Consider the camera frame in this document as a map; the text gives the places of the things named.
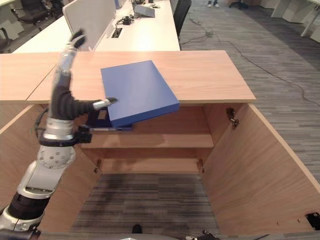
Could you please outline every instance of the blue box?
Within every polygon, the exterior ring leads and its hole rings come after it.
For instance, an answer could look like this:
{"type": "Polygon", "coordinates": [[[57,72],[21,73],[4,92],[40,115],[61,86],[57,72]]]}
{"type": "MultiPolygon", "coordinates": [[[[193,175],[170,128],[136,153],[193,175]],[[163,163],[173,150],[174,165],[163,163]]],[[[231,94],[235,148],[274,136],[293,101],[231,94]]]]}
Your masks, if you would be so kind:
{"type": "Polygon", "coordinates": [[[179,110],[179,101],[151,61],[101,69],[105,95],[118,102],[108,107],[113,127],[131,125],[179,110]]]}

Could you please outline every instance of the shoe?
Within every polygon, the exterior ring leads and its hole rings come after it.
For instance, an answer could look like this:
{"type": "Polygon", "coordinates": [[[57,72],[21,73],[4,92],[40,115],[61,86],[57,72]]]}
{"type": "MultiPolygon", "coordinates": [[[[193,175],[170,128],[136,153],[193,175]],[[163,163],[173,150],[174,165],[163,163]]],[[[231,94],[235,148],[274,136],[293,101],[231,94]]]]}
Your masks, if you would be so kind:
{"type": "Polygon", "coordinates": [[[142,226],[140,224],[136,224],[132,228],[133,234],[142,234],[142,226]]]}

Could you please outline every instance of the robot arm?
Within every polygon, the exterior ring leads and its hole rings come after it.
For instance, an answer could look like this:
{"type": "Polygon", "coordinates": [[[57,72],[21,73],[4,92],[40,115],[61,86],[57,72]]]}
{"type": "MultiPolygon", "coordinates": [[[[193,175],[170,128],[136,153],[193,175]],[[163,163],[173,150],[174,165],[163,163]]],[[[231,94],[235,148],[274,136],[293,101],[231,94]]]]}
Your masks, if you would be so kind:
{"type": "Polygon", "coordinates": [[[20,239],[17,236],[21,236],[21,239],[37,236],[37,227],[50,197],[66,168],[75,160],[73,145],[91,141],[87,129],[73,132],[73,120],[117,101],[113,97],[94,101],[73,98],[69,90],[70,69],[78,48],[84,42],[85,36],[80,30],[72,36],[62,52],[55,70],[46,129],[39,136],[37,160],[27,168],[10,205],[0,212],[0,237],[9,236],[10,233],[15,236],[12,239],[20,239]]]}

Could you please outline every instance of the open cabinet door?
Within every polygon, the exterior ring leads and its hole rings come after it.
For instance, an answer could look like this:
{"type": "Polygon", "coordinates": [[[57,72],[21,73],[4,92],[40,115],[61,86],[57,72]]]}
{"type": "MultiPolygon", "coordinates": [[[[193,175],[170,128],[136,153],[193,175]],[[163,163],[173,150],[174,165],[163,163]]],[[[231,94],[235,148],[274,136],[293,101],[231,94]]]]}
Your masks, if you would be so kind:
{"type": "MultiPolygon", "coordinates": [[[[33,126],[42,111],[40,105],[29,105],[0,129],[0,207],[10,204],[28,165],[37,159],[40,145],[33,126]]],[[[74,149],[75,160],[45,209],[42,231],[69,231],[100,177],[101,171],[95,172],[96,166],[80,147],[74,149]]]]}
{"type": "Polygon", "coordinates": [[[313,231],[320,186],[253,104],[236,113],[204,163],[203,184],[225,235],[313,231]]]}

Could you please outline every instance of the metal hinge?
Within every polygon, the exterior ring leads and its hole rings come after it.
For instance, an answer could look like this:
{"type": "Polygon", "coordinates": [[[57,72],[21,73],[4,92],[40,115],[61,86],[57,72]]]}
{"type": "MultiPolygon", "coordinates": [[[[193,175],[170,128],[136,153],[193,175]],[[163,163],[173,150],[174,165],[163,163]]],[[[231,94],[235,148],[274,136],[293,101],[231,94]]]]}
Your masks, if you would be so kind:
{"type": "Polygon", "coordinates": [[[310,223],[313,230],[320,230],[320,214],[318,212],[313,212],[305,215],[305,218],[310,223]]]}
{"type": "Polygon", "coordinates": [[[226,109],[226,115],[228,116],[228,119],[232,123],[232,129],[236,129],[236,127],[240,124],[239,119],[235,119],[235,113],[236,113],[236,111],[232,107],[228,107],[226,109]]]}
{"type": "Polygon", "coordinates": [[[94,169],[94,172],[97,173],[98,170],[101,168],[102,165],[102,160],[98,159],[98,161],[96,162],[96,168],[94,169]]]}
{"type": "Polygon", "coordinates": [[[204,168],[204,161],[202,159],[199,159],[199,161],[197,162],[198,165],[198,169],[201,173],[205,172],[205,168],[204,168]]]}

